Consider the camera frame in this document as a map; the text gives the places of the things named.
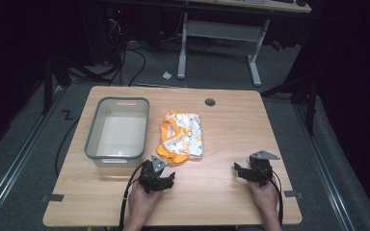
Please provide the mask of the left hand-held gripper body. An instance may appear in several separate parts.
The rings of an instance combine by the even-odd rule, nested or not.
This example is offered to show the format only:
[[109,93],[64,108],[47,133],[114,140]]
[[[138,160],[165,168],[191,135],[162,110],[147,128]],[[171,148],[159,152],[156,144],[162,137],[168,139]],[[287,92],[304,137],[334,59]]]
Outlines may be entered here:
[[143,186],[146,193],[160,192],[159,182],[168,181],[161,177],[161,174],[167,164],[159,159],[157,156],[152,155],[151,160],[146,160],[142,166],[139,182]]

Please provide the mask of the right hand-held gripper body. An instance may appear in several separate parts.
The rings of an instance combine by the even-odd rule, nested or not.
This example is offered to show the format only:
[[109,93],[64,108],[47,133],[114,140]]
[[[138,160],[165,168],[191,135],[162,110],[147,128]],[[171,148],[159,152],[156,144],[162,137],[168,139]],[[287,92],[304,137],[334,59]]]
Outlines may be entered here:
[[258,182],[262,187],[273,178],[271,160],[279,160],[279,156],[265,150],[260,150],[250,155],[251,181]]

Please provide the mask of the orange white printed baby garment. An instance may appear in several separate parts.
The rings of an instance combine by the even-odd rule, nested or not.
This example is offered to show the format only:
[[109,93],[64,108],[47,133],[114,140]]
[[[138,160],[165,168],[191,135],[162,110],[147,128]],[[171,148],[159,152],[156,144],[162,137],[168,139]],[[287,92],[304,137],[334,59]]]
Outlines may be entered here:
[[168,111],[161,124],[161,142],[156,149],[170,164],[201,159],[203,142],[198,114]]

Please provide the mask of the white plastic bin grey rim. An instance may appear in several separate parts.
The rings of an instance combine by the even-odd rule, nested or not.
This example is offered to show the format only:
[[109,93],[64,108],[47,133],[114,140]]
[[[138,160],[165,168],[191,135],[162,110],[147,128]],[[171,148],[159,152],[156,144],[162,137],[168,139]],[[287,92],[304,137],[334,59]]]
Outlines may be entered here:
[[98,167],[136,167],[144,158],[149,101],[104,97],[97,103],[85,154]]

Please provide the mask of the person's left hand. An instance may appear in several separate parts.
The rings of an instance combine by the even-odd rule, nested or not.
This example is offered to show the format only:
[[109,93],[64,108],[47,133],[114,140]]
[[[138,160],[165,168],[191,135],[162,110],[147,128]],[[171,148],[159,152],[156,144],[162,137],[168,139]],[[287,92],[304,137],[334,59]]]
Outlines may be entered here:
[[135,182],[129,194],[130,221],[145,223],[162,194],[162,192],[147,193],[139,182]]

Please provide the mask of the person's right hand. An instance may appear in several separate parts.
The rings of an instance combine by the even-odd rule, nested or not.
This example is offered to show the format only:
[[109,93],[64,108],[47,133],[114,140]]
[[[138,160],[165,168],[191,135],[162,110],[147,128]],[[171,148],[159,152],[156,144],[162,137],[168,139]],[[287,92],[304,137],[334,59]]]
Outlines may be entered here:
[[256,182],[249,181],[248,185],[251,188],[254,203],[261,214],[276,216],[278,214],[278,192],[272,183],[268,181],[266,185],[260,186]]

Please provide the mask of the black metal stand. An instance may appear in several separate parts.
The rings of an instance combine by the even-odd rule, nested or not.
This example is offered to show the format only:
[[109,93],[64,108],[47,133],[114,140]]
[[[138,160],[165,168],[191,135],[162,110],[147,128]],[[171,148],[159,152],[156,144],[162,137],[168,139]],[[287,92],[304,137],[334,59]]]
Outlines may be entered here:
[[69,71],[71,68],[82,73],[84,77],[88,77],[99,82],[107,82],[105,76],[114,71],[114,69],[111,68],[102,73],[94,73],[83,65],[80,65],[64,56],[56,54],[50,55],[44,64],[44,101],[42,111],[44,115],[49,112],[49,109],[51,108],[53,102],[53,78],[56,78],[58,84],[61,87],[68,87],[71,84]]
[[292,104],[306,104],[306,113],[304,117],[305,128],[313,136],[313,122],[316,113],[315,105],[317,98],[317,89],[320,76],[317,74],[305,75],[284,81],[270,90],[260,93],[262,97],[269,97],[278,92],[290,92],[290,102]]

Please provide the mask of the dark computer tower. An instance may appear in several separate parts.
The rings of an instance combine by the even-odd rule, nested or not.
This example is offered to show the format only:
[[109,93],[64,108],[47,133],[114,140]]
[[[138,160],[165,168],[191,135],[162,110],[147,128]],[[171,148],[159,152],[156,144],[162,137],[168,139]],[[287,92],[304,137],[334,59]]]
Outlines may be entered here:
[[114,64],[119,54],[120,26],[116,10],[110,5],[86,2],[80,5],[92,62]]

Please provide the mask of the metal floor rail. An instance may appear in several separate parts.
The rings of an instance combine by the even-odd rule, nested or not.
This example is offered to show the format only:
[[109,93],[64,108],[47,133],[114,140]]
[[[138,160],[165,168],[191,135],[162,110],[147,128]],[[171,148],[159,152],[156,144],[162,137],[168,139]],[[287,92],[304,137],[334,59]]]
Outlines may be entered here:
[[51,90],[52,102],[44,110],[44,91],[39,88],[14,117],[8,132],[0,141],[0,208],[31,156],[32,148],[53,107],[65,92],[63,87]]
[[348,214],[347,208],[342,199],[341,193],[335,185],[335,182],[330,174],[330,171],[325,163],[322,152],[313,135],[311,135],[306,127],[304,110],[301,106],[292,106],[296,117],[298,118],[301,127],[304,129],[304,134],[311,149],[311,155],[315,162],[315,168],[319,178],[323,184],[327,197],[333,212],[337,218],[342,231],[355,231],[354,224]]

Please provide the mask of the desk with white metal frame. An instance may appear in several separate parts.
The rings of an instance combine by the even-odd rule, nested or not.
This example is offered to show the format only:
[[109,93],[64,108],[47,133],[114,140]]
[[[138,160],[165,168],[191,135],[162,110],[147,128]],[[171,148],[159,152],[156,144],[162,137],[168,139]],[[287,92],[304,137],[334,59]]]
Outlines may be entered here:
[[[182,7],[207,7],[212,13],[219,7],[231,7],[236,10],[258,10],[263,13],[311,13],[311,7],[306,0],[175,0]],[[215,19],[189,19],[188,10],[182,16],[181,50],[178,60],[177,78],[186,76],[187,39],[188,37],[225,39],[253,42],[253,53],[247,56],[252,82],[261,86],[256,59],[267,34],[270,17],[260,19],[255,25],[247,22],[219,22]]]

